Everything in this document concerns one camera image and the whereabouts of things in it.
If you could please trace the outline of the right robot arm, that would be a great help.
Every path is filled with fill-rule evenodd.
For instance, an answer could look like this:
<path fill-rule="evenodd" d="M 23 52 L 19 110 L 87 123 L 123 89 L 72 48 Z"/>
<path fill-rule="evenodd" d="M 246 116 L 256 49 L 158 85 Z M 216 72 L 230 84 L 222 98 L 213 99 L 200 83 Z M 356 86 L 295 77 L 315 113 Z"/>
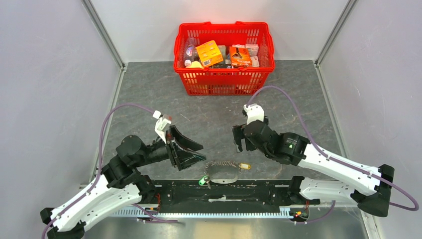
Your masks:
<path fill-rule="evenodd" d="M 232 127 L 234 143 L 242 152 L 259 150 L 267 158 L 280 164 L 311 169 L 331 179 L 316 180 L 304 176 L 292 178 L 287 190 L 288 199 L 299 204 L 303 200 L 336 201 L 356 204 L 359 209 L 378 217 L 389 211 L 394 168 L 379 167 L 351 161 L 323 148 L 296 133 L 276 133 L 266 121 Z"/>

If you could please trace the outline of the key with yellow tag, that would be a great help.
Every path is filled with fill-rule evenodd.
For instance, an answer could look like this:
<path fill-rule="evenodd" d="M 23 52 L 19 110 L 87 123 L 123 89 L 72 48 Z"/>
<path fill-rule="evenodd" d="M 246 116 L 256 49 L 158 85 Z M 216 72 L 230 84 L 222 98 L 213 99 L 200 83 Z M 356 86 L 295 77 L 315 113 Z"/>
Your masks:
<path fill-rule="evenodd" d="M 239 170 L 250 170 L 251 169 L 251 165 L 250 164 L 246 164 L 246 163 L 239 163 L 238 164 L 238 168 L 239 168 Z"/>

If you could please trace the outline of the key with green tag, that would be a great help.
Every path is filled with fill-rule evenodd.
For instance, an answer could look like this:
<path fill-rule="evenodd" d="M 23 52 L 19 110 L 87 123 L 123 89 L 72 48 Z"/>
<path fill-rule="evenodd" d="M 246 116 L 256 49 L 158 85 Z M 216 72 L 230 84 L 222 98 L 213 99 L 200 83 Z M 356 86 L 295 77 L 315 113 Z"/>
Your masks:
<path fill-rule="evenodd" d="M 207 188 L 208 189 L 210 189 L 211 188 L 211 184 L 210 184 L 210 177 L 208 176 L 208 175 L 205 175 L 205 176 L 203 176 L 199 181 L 198 181 L 198 184 L 200 185 L 200 186 L 204 186 L 204 185 L 206 185 L 207 186 Z"/>

